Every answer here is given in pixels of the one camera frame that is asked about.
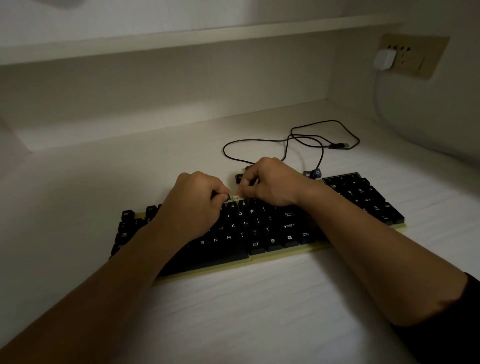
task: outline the hand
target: hand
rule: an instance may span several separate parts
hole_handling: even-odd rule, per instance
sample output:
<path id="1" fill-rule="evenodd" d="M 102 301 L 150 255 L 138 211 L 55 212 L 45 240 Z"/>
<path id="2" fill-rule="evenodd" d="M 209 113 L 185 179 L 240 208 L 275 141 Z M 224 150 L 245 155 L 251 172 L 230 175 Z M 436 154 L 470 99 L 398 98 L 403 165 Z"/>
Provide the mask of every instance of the hand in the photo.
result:
<path id="1" fill-rule="evenodd" d="M 252 180 L 259 179 L 255 186 Z M 241 197 L 259 198 L 275 206 L 298 205 L 301 195 L 318 183 L 304 177 L 277 158 L 263 157 L 245 171 L 237 194 Z"/>
<path id="2" fill-rule="evenodd" d="M 210 199 L 212 191 L 218 194 Z M 168 237 L 185 245 L 204 235 L 218 220 L 230 190 L 208 174 L 181 173 L 149 225 L 160 226 Z"/>

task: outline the person's right arm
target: person's right arm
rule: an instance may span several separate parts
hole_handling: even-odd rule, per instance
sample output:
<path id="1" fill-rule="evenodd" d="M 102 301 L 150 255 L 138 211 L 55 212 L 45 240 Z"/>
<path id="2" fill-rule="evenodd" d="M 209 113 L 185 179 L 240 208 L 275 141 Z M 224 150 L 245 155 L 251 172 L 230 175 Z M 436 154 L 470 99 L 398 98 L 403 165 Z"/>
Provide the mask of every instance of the person's right arm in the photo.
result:
<path id="1" fill-rule="evenodd" d="M 249 186 L 256 178 L 260 182 Z M 394 325 L 411 326 L 443 311 L 466 286 L 460 269 L 276 158 L 245 171 L 238 195 L 309 213 Z"/>

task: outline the person's left hand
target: person's left hand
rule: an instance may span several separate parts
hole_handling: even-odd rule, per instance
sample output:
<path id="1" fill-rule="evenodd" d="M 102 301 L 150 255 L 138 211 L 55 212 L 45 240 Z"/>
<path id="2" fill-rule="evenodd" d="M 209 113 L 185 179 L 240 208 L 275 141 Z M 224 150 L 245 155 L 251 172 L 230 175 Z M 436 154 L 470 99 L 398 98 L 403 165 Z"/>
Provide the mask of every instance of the person's left hand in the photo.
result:
<path id="1" fill-rule="evenodd" d="M 210 199 L 212 191 L 218 194 Z M 181 173 L 148 225 L 161 229 L 170 239 L 178 241 L 180 249 L 189 241 L 204 235 L 215 224 L 229 192 L 217 177 L 201 172 Z"/>

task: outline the keyboard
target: keyboard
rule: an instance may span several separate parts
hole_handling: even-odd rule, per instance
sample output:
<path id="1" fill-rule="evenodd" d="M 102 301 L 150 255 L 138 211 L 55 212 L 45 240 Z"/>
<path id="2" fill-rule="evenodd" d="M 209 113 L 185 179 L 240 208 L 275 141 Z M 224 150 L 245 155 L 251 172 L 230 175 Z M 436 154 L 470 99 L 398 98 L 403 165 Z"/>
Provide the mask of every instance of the keyboard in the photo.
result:
<path id="1" fill-rule="evenodd" d="M 358 173 L 322 181 L 386 225 L 405 226 L 405 218 Z M 139 214 L 123 211 L 110 257 L 148 224 L 161 206 L 148 206 Z M 275 207 L 261 200 L 233 196 L 223 204 L 218 221 L 207 234 L 180 249 L 158 277 L 203 274 L 329 246 L 321 229 L 299 207 Z"/>

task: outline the power socket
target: power socket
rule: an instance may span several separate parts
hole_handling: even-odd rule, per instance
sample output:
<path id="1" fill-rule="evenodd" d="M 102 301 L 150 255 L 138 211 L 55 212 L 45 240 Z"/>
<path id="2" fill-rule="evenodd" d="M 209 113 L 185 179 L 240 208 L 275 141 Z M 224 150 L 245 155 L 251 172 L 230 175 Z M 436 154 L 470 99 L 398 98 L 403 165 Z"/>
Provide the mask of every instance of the power socket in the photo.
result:
<path id="1" fill-rule="evenodd" d="M 378 49 L 396 50 L 396 57 L 389 72 L 429 79 L 449 40 L 449 36 L 385 34 Z"/>

